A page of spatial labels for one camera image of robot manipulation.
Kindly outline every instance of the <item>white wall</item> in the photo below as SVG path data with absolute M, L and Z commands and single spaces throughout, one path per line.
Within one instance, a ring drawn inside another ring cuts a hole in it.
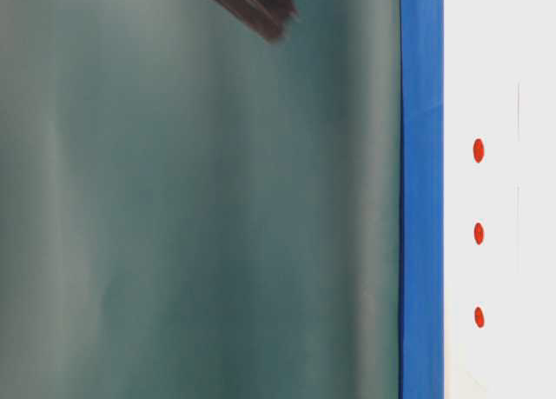
M 447 399 L 556 390 L 553 1 L 444 2 Z

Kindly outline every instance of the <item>thin line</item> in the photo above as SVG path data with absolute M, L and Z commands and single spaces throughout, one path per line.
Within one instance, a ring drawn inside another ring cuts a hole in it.
M 518 142 L 521 139 L 520 131 L 520 101 L 521 101 L 521 82 L 518 82 Z
M 515 236 L 515 250 L 517 271 L 520 272 L 520 186 L 516 188 L 516 236 Z

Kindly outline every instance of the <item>red marker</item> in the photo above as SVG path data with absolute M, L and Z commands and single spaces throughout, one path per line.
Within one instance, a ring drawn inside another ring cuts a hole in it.
M 485 316 L 483 315 L 483 310 L 479 307 L 475 308 L 475 323 L 479 328 L 485 326 Z
M 480 163 L 482 162 L 485 156 L 485 146 L 480 138 L 475 140 L 473 144 L 473 157 L 475 158 L 475 162 Z

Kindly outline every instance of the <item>blurred dark object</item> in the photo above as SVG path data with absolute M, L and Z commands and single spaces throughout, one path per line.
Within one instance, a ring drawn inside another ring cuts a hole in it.
M 285 24 L 296 14 L 293 0 L 216 0 L 268 41 L 282 38 Z

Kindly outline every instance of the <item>blue strip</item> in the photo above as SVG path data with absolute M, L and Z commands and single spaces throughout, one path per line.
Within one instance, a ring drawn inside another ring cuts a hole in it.
M 400 397 L 444 396 L 442 0 L 400 0 Z

